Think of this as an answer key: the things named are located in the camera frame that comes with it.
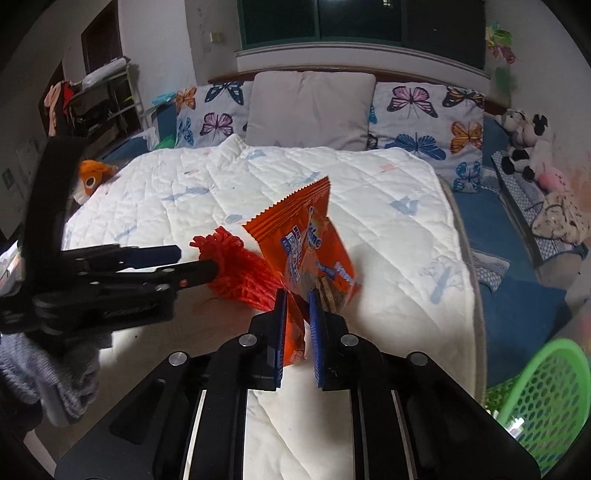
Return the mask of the left hand grey glove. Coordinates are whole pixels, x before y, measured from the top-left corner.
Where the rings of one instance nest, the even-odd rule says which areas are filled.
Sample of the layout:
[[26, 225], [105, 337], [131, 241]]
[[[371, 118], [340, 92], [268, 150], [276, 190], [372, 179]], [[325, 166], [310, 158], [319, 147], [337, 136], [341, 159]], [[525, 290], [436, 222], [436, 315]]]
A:
[[99, 353], [112, 346], [110, 333], [74, 340], [51, 353], [23, 333], [1, 337], [1, 378], [27, 404], [39, 403], [56, 427], [77, 423], [99, 387]]

